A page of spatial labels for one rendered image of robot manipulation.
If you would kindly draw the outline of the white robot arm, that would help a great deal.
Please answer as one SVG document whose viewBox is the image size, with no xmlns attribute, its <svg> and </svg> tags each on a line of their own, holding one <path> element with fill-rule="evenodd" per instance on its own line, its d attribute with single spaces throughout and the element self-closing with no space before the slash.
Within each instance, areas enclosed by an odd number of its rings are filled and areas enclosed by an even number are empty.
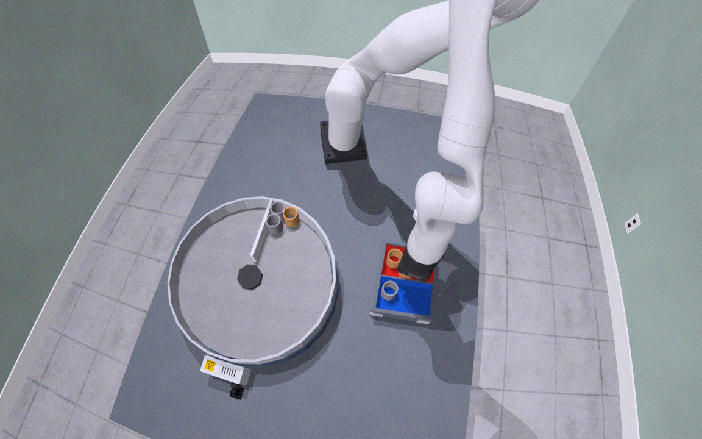
<svg viewBox="0 0 702 439">
<path fill-rule="evenodd" d="M 327 88 L 328 139 L 335 149 L 347 152 L 358 143 L 374 82 L 384 73 L 412 72 L 449 50 L 447 95 L 437 149 L 442 158 L 466 173 L 459 177 L 432 171 L 418 180 L 413 239 L 426 252 L 445 249 L 457 223 L 472 223 L 483 210 L 484 161 L 495 119 L 490 29 L 523 16 L 537 2 L 448 0 L 413 9 L 343 62 Z"/>
</svg>

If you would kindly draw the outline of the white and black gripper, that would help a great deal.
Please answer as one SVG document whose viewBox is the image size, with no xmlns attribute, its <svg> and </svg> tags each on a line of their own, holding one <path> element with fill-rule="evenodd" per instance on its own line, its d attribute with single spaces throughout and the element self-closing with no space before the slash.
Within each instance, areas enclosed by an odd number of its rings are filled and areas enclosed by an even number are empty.
<svg viewBox="0 0 702 439">
<path fill-rule="evenodd" d="M 408 277 L 426 282 L 431 277 L 438 262 L 445 256 L 447 247 L 440 252 L 426 252 L 414 241 L 412 230 L 406 240 L 406 248 L 397 270 Z"/>
</svg>

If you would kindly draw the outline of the grey metal ring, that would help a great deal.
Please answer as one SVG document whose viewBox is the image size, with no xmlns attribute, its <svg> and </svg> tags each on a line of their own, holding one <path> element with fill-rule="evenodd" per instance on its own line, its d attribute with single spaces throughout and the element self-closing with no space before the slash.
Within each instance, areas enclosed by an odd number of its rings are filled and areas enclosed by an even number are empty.
<svg viewBox="0 0 702 439">
<path fill-rule="evenodd" d="M 272 223 L 277 223 L 275 227 L 271 227 Z M 272 234 L 280 234 L 283 230 L 283 224 L 281 222 L 280 216 L 277 214 L 271 214 L 266 218 L 266 225 L 269 229 L 269 232 Z"/>
<path fill-rule="evenodd" d="M 281 212 L 276 212 L 282 210 Z M 277 214 L 280 216 L 281 221 L 284 221 L 283 211 L 285 210 L 285 204 L 283 202 L 274 202 L 271 204 L 271 214 Z"/>
<path fill-rule="evenodd" d="M 383 287 L 384 287 L 384 288 L 385 288 L 385 287 L 392 287 L 392 289 L 394 290 L 395 293 L 394 293 L 394 294 L 387 294 L 387 293 L 385 293 Z M 385 300 L 388 300 L 388 301 L 389 301 L 389 300 L 392 300 L 392 299 L 397 295 L 397 292 L 398 292 L 398 285 L 397 285 L 397 283 L 396 283 L 396 282 L 393 282 L 393 281 L 387 281 L 387 282 L 385 282 L 385 283 L 383 284 L 383 286 L 382 286 L 382 289 L 381 289 L 381 296 L 382 296 L 382 298 L 384 298 Z"/>
</svg>

